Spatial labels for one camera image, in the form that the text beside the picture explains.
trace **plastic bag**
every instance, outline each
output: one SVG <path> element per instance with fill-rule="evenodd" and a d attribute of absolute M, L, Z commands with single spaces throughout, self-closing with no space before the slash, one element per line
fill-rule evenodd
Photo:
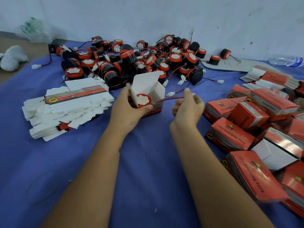
<path fill-rule="evenodd" d="M 25 37 L 32 43 L 50 44 L 56 39 L 56 30 L 43 20 L 30 18 L 28 22 L 17 28 L 16 35 Z"/>

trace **person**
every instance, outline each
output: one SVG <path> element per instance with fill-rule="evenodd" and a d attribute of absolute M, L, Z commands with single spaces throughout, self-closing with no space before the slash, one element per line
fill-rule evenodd
<path fill-rule="evenodd" d="M 128 103 L 129 93 L 130 87 L 122 89 L 113 105 L 108 127 L 41 227 L 108 227 L 119 149 L 126 135 L 153 108 L 151 105 L 132 108 Z M 274 227 L 218 161 L 197 130 L 196 124 L 202 116 L 204 102 L 188 88 L 184 90 L 184 99 L 175 102 L 172 108 L 175 118 L 169 129 L 201 226 Z"/>

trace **white wall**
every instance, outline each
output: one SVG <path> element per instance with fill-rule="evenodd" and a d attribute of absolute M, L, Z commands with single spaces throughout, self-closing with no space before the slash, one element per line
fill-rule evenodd
<path fill-rule="evenodd" d="M 69 40 L 189 38 L 209 53 L 266 60 L 274 53 L 304 56 L 304 0 L 1 0 L 0 31 L 29 17 L 59 27 Z"/>

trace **forearm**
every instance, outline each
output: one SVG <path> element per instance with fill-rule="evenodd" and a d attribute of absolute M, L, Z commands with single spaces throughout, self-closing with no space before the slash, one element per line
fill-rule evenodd
<path fill-rule="evenodd" d="M 202 227 L 274 227 L 221 165 L 196 128 L 171 133 Z"/>
<path fill-rule="evenodd" d="M 123 140 L 108 126 L 42 227 L 108 227 Z"/>

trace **blue tablecloth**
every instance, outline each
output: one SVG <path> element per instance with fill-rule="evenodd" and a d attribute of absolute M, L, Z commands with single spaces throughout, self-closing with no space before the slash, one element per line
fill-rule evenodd
<path fill-rule="evenodd" d="M 52 64 L 46 67 L 31 69 L 32 64 L 45 64 L 48 59 L 45 56 L 28 64 L 0 87 L 0 227 L 38 226 L 76 176 L 109 122 L 111 110 L 49 142 L 31 138 L 31 125 L 21 110 L 23 102 L 64 85 L 62 57 L 53 57 Z M 304 73 L 304 67 L 279 69 L 296 78 Z M 204 102 L 226 98 L 234 84 L 243 84 L 239 77 L 244 73 L 206 70 L 204 77 L 225 82 L 203 79 L 190 85 Z M 179 86 L 178 81 L 172 76 L 166 93 L 186 87 L 187 83 Z M 119 93 L 120 90 L 111 91 L 115 98 Z M 124 140 L 109 227 L 200 227 L 169 132 L 173 105 L 174 100 L 165 101 L 161 113 L 141 119 Z M 210 126 L 204 117 L 197 125 L 202 136 Z M 207 143 L 218 158 L 224 157 Z M 276 227 L 304 226 L 304 220 L 279 203 L 261 208 Z"/>

